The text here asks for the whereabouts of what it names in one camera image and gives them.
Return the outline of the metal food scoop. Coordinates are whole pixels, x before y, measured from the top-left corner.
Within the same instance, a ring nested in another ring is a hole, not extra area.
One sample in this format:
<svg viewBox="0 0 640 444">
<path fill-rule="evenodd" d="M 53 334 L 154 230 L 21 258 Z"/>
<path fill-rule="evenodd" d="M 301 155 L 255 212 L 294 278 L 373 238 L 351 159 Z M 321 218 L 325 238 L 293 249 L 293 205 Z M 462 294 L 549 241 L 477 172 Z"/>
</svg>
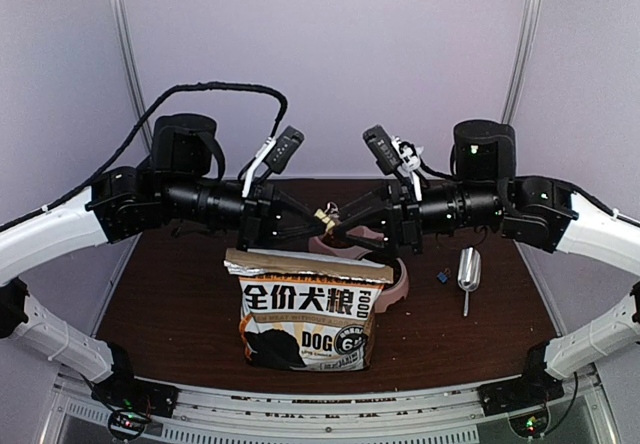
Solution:
<svg viewBox="0 0 640 444">
<path fill-rule="evenodd" d="M 482 273 L 482 259 L 475 247 L 464 248 L 460 252 L 458 265 L 457 284 L 464 292 L 463 316 L 469 315 L 470 295 L 480 285 Z"/>
</svg>

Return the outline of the gold binder clip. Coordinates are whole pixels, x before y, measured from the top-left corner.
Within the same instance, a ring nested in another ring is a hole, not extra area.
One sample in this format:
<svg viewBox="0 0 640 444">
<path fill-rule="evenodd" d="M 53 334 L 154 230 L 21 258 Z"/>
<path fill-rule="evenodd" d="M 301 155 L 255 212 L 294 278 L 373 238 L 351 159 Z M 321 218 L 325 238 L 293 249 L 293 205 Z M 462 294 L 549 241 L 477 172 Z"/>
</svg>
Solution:
<svg viewBox="0 0 640 444">
<path fill-rule="evenodd" d="M 329 234 L 337 225 L 337 221 L 339 219 L 339 208 L 336 203 L 329 201 L 324 209 L 318 208 L 315 211 L 314 217 L 324 224 L 325 233 Z"/>
</svg>

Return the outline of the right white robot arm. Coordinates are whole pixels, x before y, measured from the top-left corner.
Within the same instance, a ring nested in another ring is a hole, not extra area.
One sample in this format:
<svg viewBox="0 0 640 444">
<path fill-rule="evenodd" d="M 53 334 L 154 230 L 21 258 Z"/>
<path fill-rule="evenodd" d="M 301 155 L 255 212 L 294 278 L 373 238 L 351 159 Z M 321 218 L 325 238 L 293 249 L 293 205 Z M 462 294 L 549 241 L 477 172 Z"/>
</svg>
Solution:
<svg viewBox="0 0 640 444">
<path fill-rule="evenodd" d="M 639 224 L 579 186 L 516 173 L 515 130 L 474 119 L 458 123 L 449 173 L 439 185 L 424 182 L 437 171 L 420 150 L 376 125 L 363 140 L 393 182 L 346 205 L 333 232 L 371 250 L 422 250 L 426 234 L 485 227 L 548 253 L 585 256 L 639 272 Z"/>
</svg>

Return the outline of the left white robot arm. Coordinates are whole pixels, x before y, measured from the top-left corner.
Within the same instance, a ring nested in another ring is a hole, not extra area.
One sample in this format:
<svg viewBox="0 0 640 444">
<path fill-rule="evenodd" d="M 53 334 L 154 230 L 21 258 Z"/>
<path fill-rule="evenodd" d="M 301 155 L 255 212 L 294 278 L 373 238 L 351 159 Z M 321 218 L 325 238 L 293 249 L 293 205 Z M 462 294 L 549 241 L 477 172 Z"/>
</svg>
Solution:
<svg viewBox="0 0 640 444">
<path fill-rule="evenodd" d="M 20 276 L 73 251 L 113 244 L 173 220 L 236 232 L 239 250 L 308 237 L 318 229 L 311 212 L 267 183 L 304 141 L 287 127 L 270 137 L 241 183 L 226 181 L 216 122 L 181 113 L 157 119 L 148 158 L 137 167 L 101 173 L 53 209 L 1 233 L 1 335 L 17 338 L 81 374 L 123 408 L 144 397 L 127 352 L 98 341 L 45 310 Z M 211 167 L 219 176 L 208 178 Z"/>
</svg>

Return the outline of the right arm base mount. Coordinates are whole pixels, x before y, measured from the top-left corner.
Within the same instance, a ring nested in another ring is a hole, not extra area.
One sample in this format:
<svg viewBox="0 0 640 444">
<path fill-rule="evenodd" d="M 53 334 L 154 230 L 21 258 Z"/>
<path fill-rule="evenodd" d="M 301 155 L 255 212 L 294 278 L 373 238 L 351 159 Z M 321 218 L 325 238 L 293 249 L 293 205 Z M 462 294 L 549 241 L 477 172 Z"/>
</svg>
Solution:
<svg viewBox="0 0 640 444">
<path fill-rule="evenodd" d="M 548 345 L 549 341 L 545 341 L 528 350 L 519 377 L 483 384 L 478 388 L 484 415 L 516 413 L 509 418 L 509 425 L 521 438 L 545 436 L 553 428 L 548 404 L 564 396 L 562 381 L 546 372 Z"/>
</svg>

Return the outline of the dog food bag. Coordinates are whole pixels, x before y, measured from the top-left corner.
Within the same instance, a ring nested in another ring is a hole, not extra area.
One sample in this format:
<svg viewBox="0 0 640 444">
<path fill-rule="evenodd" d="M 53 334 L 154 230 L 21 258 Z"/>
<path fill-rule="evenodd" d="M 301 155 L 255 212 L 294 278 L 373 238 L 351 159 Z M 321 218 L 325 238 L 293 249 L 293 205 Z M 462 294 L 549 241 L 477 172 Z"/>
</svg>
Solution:
<svg viewBox="0 0 640 444">
<path fill-rule="evenodd" d="M 307 252 L 230 248 L 224 265 L 241 289 L 239 334 L 247 362 L 287 371 L 369 367 L 375 305 L 389 266 Z"/>
</svg>

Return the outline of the blue binder clip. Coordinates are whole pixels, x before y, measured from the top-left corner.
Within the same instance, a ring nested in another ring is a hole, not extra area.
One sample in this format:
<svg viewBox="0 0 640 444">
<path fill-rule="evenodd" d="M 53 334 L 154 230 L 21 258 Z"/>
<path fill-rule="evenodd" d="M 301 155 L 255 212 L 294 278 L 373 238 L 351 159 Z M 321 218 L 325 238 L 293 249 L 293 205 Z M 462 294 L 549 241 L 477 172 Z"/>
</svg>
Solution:
<svg viewBox="0 0 640 444">
<path fill-rule="evenodd" d="M 440 271 L 437 275 L 436 275 L 436 279 L 441 283 L 441 284 L 446 284 L 449 282 L 450 280 L 450 270 L 449 269 L 445 269 L 443 271 Z"/>
</svg>

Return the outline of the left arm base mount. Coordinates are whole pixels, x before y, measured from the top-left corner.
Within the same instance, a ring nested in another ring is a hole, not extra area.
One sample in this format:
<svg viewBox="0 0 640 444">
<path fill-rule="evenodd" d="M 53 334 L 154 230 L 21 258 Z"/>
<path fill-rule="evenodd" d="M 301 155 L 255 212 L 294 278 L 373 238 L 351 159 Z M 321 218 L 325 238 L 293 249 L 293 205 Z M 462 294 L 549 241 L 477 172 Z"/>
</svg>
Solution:
<svg viewBox="0 0 640 444">
<path fill-rule="evenodd" d="M 171 418 L 179 395 L 175 386 L 141 379 L 88 384 L 91 397 L 109 412 L 107 430 L 120 441 L 131 441 L 155 430 L 160 426 L 158 417 Z"/>
</svg>

